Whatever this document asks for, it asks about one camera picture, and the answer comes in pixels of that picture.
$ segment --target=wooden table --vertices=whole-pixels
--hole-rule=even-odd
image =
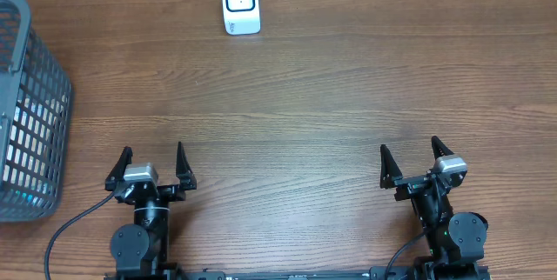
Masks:
[[[225,34],[220,0],[28,1],[77,94],[62,205],[0,226],[0,278],[43,278],[125,145],[175,183],[177,141],[198,177],[171,207],[186,269],[385,265],[419,224],[379,188],[379,145],[412,176],[432,135],[468,161],[450,198],[489,220],[493,278],[557,277],[557,0],[260,0],[251,37]],[[53,278],[113,272],[131,221],[110,202],[74,224]]]

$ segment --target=wood grain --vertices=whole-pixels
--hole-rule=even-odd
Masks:
[[[43,278],[125,145],[175,181],[177,141],[198,177],[172,205],[186,269],[383,265],[419,226],[379,189],[379,145],[418,174],[434,134],[470,165],[450,197],[489,220],[493,278],[557,277],[557,0],[261,0],[251,37],[225,34],[220,0],[28,1],[77,95],[63,203],[0,226],[0,278]],[[70,227],[54,278],[114,271],[131,220],[108,203]]]

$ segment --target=gray basket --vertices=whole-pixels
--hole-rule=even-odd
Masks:
[[[51,215],[62,194],[73,90],[30,21],[0,0],[0,222]]]

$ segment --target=white device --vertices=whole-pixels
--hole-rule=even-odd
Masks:
[[[258,33],[261,30],[259,0],[223,0],[226,32],[231,35]]]

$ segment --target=laundry basket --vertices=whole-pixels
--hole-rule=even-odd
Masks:
[[[51,215],[62,194],[73,90],[30,22],[25,0],[0,0],[0,222]]]

